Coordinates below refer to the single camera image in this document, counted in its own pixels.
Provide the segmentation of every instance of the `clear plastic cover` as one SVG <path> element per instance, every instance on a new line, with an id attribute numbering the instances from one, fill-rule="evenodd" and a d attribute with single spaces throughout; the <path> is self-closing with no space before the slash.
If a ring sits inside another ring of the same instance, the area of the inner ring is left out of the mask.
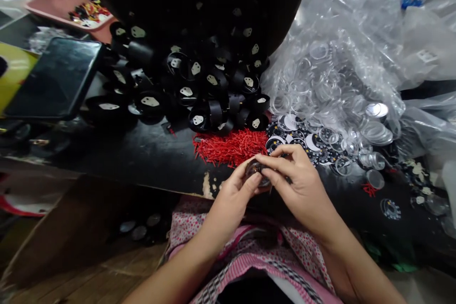
<path id="1" fill-rule="evenodd" d="M 400 0 L 302 0 L 261 78 L 273 114 L 307 119 L 311 132 L 331 128 L 352 152 L 372 123 L 383 129 L 369 143 L 397 138 L 405 110 L 394 62 L 402 49 L 401 15 Z M 373 104 L 384 115 L 372 115 Z"/>

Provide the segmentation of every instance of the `finger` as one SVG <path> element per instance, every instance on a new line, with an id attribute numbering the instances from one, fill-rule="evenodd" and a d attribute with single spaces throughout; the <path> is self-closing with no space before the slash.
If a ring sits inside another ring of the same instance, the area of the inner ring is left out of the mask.
<path id="1" fill-rule="evenodd" d="M 253 159 L 255 159 L 255 157 L 247 159 L 245 162 L 243 162 L 238 167 L 236 167 L 236 169 L 231 174 L 230 178 L 233 177 L 235 179 L 243 179 L 244 176 L 246 175 L 247 164 Z"/>
<path id="2" fill-rule="evenodd" d="M 239 195 L 246 200 L 246 204 L 248 200 L 254 195 L 255 190 L 258 189 L 258 185 L 260 185 L 262 179 L 263 175 L 261 173 L 254 173 L 246 180 L 241 190 L 239 190 Z"/>
<path id="3" fill-rule="evenodd" d="M 297 176 L 297 173 L 299 172 L 296 166 L 285 158 L 257 155 L 256 160 L 258 160 L 263 165 L 270 167 L 271 169 L 279 170 L 285 176 L 288 176 L 290 178 Z"/>
<path id="4" fill-rule="evenodd" d="M 269 178 L 269 181 L 283 199 L 285 199 L 290 191 L 293 191 L 290 184 L 288 184 L 286 179 L 277 171 L 274 171 L 273 169 L 263 169 L 261 173 Z"/>
<path id="5" fill-rule="evenodd" d="M 310 163 L 307 153 L 304 151 L 303 147 L 298 144 L 294 145 L 280 145 L 272 153 L 271 157 L 279 157 L 282 154 L 289 154 L 297 164 Z"/>

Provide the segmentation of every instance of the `black round component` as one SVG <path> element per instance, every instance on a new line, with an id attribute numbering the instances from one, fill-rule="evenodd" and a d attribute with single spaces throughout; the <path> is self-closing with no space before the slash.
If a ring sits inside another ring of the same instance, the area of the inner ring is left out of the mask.
<path id="1" fill-rule="evenodd" d="M 228 94 L 228 113 L 230 115 L 237 115 L 243 101 L 245 101 L 245 97 L 242 94 Z"/>
<path id="2" fill-rule="evenodd" d="M 184 107 L 195 105 L 199 94 L 200 89 L 194 82 L 183 82 L 176 88 L 176 100 Z"/>
<path id="3" fill-rule="evenodd" d="M 249 101 L 249 105 L 252 111 L 264 113 L 269 109 L 269 102 L 270 98 L 268 95 L 260 94 L 256 95 L 251 101 Z"/>
<path id="4" fill-rule="evenodd" d="M 71 144 L 68 134 L 50 131 L 30 141 L 30 153 L 39 158 L 50 158 L 65 151 Z"/>
<path id="5" fill-rule="evenodd" d="M 121 22 L 113 22 L 109 26 L 109 31 L 113 36 L 113 40 L 119 42 L 120 44 L 128 45 L 128 43 L 130 42 L 130 34 L 128 32 L 128 29 L 125 28 L 125 26 Z"/>
<path id="6" fill-rule="evenodd" d="M 148 227 L 153 227 L 159 224 L 160 220 L 162 219 L 162 216 L 159 213 L 150 215 L 147 218 L 146 225 Z"/>
<path id="7" fill-rule="evenodd" d="M 219 136 L 227 136 L 234 128 L 234 122 L 228 118 L 226 122 L 222 123 L 214 131 Z"/>
<path id="8" fill-rule="evenodd" d="M 144 115 L 158 116 L 166 112 L 169 101 L 162 92 L 149 90 L 139 93 L 134 99 L 134 104 Z"/>
<path id="9" fill-rule="evenodd" d="M 307 153 L 307 156 L 309 157 L 310 162 L 313 165 L 316 165 L 317 161 L 318 161 L 318 154 L 316 154 L 315 151 L 312 151 L 311 149 L 305 149 L 305 152 Z"/>
<path id="10" fill-rule="evenodd" d="M 252 176 L 253 174 L 259 172 L 261 173 L 261 171 L 263 169 L 266 169 L 267 166 L 261 164 L 260 162 L 258 162 L 256 159 L 252 159 L 248 164 L 247 164 L 247 168 L 246 168 L 246 175 L 245 175 L 245 178 L 244 178 L 244 181 L 246 181 L 247 179 L 250 178 L 250 176 Z M 259 188 L 265 188 L 265 187 L 268 187 L 269 185 L 271 185 L 271 181 L 269 180 L 268 177 L 264 177 L 262 178 L 260 184 L 258 185 Z"/>
<path id="11" fill-rule="evenodd" d="M 292 139 L 302 139 L 304 140 L 305 136 L 301 131 L 292 131 L 288 134 Z"/>
<path id="12" fill-rule="evenodd" d="M 246 125 L 249 114 L 250 114 L 250 109 L 243 108 L 236 115 L 236 124 L 239 128 L 243 128 Z"/>
<path id="13" fill-rule="evenodd" d="M 223 123 L 223 112 L 220 102 L 215 100 L 208 101 L 210 125 L 213 128 L 219 127 Z"/>
<path id="14" fill-rule="evenodd" d="M 168 70 L 172 75 L 180 76 L 184 80 L 196 81 L 202 74 L 202 66 L 197 61 L 192 61 L 182 52 L 172 52 L 167 58 Z"/>
<path id="15" fill-rule="evenodd" d="M 275 149 L 280 146 L 285 144 L 285 140 L 283 140 L 280 137 L 271 137 L 267 142 L 266 142 L 266 150 L 268 154 L 271 154 Z"/>
<path id="16" fill-rule="evenodd" d="M 273 122 L 267 128 L 267 136 L 268 137 L 279 136 L 279 137 L 285 139 L 286 133 L 282 128 L 279 127 L 277 122 Z"/>
<path id="17" fill-rule="evenodd" d="M 329 161 L 329 153 L 326 148 L 322 148 L 320 154 L 318 155 L 318 162 L 321 164 L 325 164 Z"/>
<path id="18" fill-rule="evenodd" d="M 269 119 L 264 114 L 250 113 L 246 121 L 246 127 L 252 131 L 264 131 L 269 124 Z"/>
<path id="19" fill-rule="evenodd" d="M 128 59 L 141 67 L 149 67 L 154 54 L 154 49 L 145 40 L 132 40 L 128 44 Z"/>
<path id="20" fill-rule="evenodd" d="M 128 61 L 121 59 L 113 66 L 104 66 L 100 72 L 119 89 L 133 89 L 136 85 Z"/>
<path id="21" fill-rule="evenodd" d="M 315 144 L 315 146 L 320 148 L 320 149 L 328 147 L 328 145 L 325 144 L 323 142 L 323 140 L 321 140 L 321 138 L 317 134 L 313 134 L 312 135 L 312 141 Z"/>
<path id="22" fill-rule="evenodd" d="M 128 114 L 127 103 L 118 96 L 103 95 L 86 99 L 86 107 L 95 119 L 117 121 Z"/>
<path id="23" fill-rule="evenodd" d="M 292 141 L 290 141 L 290 144 L 291 145 L 301 145 L 303 147 L 303 149 L 306 149 L 305 141 L 304 141 L 304 139 L 301 139 L 301 138 L 293 139 Z"/>
<path id="24" fill-rule="evenodd" d="M 226 92 L 228 89 L 228 80 L 225 74 L 217 68 L 209 71 L 204 84 L 212 95 Z"/>
<path id="25" fill-rule="evenodd" d="M 234 72 L 234 75 L 230 78 L 230 82 L 234 88 L 241 90 L 244 84 L 244 78 L 246 77 L 246 72 L 242 69 L 237 69 Z"/>
<path id="26" fill-rule="evenodd" d="M 192 131 L 199 133 L 210 131 L 208 110 L 204 107 L 193 107 L 189 115 L 189 126 Z"/>
<path id="27" fill-rule="evenodd" d="M 255 94 L 260 89 L 260 81 L 254 74 L 247 75 L 244 77 L 244 83 L 241 88 L 241 92 L 246 95 Z"/>
<path id="28" fill-rule="evenodd" d="M 335 163 L 336 160 L 342 155 L 339 152 L 336 152 L 335 150 L 328 148 L 328 162 Z"/>
<path id="29" fill-rule="evenodd" d="M 137 226 L 132 231 L 132 240 L 139 241 L 143 239 L 147 234 L 147 228 L 145 226 Z"/>

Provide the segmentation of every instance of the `white label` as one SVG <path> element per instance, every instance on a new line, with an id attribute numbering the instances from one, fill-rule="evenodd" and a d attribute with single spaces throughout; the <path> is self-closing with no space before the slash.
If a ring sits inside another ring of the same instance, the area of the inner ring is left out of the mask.
<path id="1" fill-rule="evenodd" d="M 259 50 L 260 50 L 260 47 L 258 46 L 258 44 L 255 44 L 252 48 L 252 55 L 256 55 Z"/>
<path id="2" fill-rule="evenodd" d="M 199 125 L 200 123 L 203 123 L 203 122 L 204 122 L 204 118 L 201 115 L 195 115 L 193 117 L 193 123 L 195 125 Z"/>
<path id="3" fill-rule="evenodd" d="M 174 59 L 171 61 L 170 64 L 171 64 L 172 67 L 178 68 L 179 65 L 181 65 L 181 62 L 182 62 L 182 61 L 181 61 L 180 59 L 174 58 Z"/>
<path id="4" fill-rule="evenodd" d="M 423 191 L 423 193 L 424 193 L 425 195 L 430 195 L 430 194 L 432 194 L 431 189 L 428 188 L 428 187 L 423 187 L 423 190 L 422 190 L 422 191 Z"/>
<path id="5" fill-rule="evenodd" d="M 252 35 L 252 28 L 246 28 L 242 34 L 245 36 L 245 37 L 250 37 Z"/>
<path id="6" fill-rule="evenodd" d="M 116 104 L 99 104 L 99 106 L 101 109 L 105 110 L 113 110 L 119 108 L 119 106 Z"/>
<path id="7" fill-rule="evenodd" d="M 208 80 L 209 83 L 211 83 L 213 86 L 216 86 L 218 83 L 217 83 L 217 79 L 213 76 L 213 75 L 208 75 L 206 77 L 206 79 Z"/>
<path id="8" fill-rule="evenodd" d="M 184 96 L 192 96 L 193 95 L 192 90 L 190 88 L 188 88 L 188 87 L 183 87 L 179 92 L 182 95 L 184 95 Z"/>
<path id="9" fill-rule="evenodd" d="M 244 82 L 247 86 L 253 87 L 253 79 L 251 79 L 250 77 L 244 77 Z"/>
<path id="10" fill-rule="evenodd" d="M 117 79 L 122 82 L 123 84 L 126 84 L 127 82 L 125 81 L 124 76 L 120 71 L 114 70 L 114 75 L 117 77 Z"/>
<path id="11" fill-rule="evenodd" d="M 122 34 L 125 33 L 125 30 L 123 28 L 118 28 L 116 31 L 115 31 L 115 35 L 116 36 L 121 36 Z"/>
<path id="12" fill-rule="evenodd" d="M 430 63 L 438 60 L 437 55 L 428 51 L 428 50 L 421 50 L 417 52 L 417 56 L 421 59 L 424 63 Z"/>
<path id="13" fill-rule="evenodd" d="M 193 63 L 191 67 L 191 73 L 192 75 L 196 75 L 201 71 L 201 66 L 198 62 Z"/>
<path id="14" fill-rule="evenodd" d="M 146 31 L 144 31 L 139 26 L 133 26 L 132 27 L 132 36 L 135 37 L 135 38 L 145 37 L 146 36 Z"/>
<path id="15" fill-rule="evenodd" d="M 143 99 L 141 100 L 141 103 L 144 105 L 148 105 L 150 107 L 156 107 L 156 106 L 160 105 L 160 102 L 158 102 L 155 99 L 155 97 L 151 97 L 151 96 L 143 97 Z"/>
<path id="16" fill-rule="evenodd" d="M 253 128 L 258 128 L 259 125 L 260 125 L 260 119 L 255 119 L 255 120 L 252 122 Z"/>
<path id="17" fill-rule="evenodd" d="M 242 12 L 241 12 L 241 9 L 239 7 L 235 8 L 233 10 L 233 14 L 236 16 L 236 17 L 240 17 L 242 15 Z"/>

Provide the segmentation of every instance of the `table surface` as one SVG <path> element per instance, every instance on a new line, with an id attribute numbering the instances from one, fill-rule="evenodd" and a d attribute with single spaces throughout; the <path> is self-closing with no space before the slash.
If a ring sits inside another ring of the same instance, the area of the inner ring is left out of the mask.
<path id="1" fill-rule="evenodd" d="M 230 176 L 232 169 L 206 164 L 200 157 L 195 159 L 192 145 L 195 133 L 184 129 L 169 134 L 162 127 L 164 122 L 147 125 L 138 121 L 127 132 L 105 130 L 80 135 L 69 154 L 49 160 L 18 151 L 3 150 L 0 154 L 121 182 L 215 198 L 221 182 Z M 337 176 L 322 165 L 317 169 L 331 201 L 349 227 L 436 250 L 456 250 L 456 240 L 444 233 L 438 218 L 424 208 L 414 209 L 410 205 L 409 187 L 397 175 L 385 175 L 385 187 L 371 198 L 362 189 L 365 172 L 361 168 L 356 167 L 349 177 Z M 382 199 L 391 199 L 400 207 L 400 220 L 382 214 Z M 271 195 L 256 196 L 249 205 L 270 214 L 288 212 L 275 190 Z"/>

